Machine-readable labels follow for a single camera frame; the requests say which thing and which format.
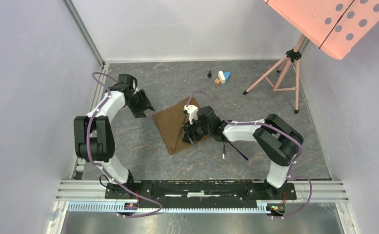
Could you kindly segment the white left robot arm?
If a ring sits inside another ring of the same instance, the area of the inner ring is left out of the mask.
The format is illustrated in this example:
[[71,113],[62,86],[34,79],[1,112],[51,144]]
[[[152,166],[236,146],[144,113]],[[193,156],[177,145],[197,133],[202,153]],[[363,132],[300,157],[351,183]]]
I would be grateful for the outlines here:
[[130,171],[115,156],[111,121],[124,107],[134,118],[146,118],[145,111],[155,111],[155,108],[132,75],[120,74],[114,85],[103,87],[105,93],[96,107],[74,119],[75,153],[78,158],[99,168],[109,183],[118,185],[118,194],[128,199],[135,194],[136,186]]

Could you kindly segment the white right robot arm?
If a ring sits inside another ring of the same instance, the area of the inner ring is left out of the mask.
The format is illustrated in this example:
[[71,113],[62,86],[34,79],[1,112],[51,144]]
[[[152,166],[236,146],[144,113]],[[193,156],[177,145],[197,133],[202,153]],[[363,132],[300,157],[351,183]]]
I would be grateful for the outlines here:
[[217,142],[258,143],[271,160],[264,193],[270,199],[283,194],[290,165],[301,153],[304,142],[297,130],[276,114],[257,121],[239,122],[221,120],[210,106],[186,105],[183,113],[188,116],[183,125],[183,142],[193,144],[209,136]]

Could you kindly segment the brown cloth napkin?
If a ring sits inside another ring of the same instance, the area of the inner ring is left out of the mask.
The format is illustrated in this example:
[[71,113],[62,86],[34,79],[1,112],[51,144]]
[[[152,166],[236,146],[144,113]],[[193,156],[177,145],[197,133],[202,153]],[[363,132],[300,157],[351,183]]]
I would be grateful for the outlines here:
[[191,146],[184,142],[183,125],[188,122],[188,116],[183,113],[189,98],[153,115],[153,119],[165,144],[169,155],[177,154]]

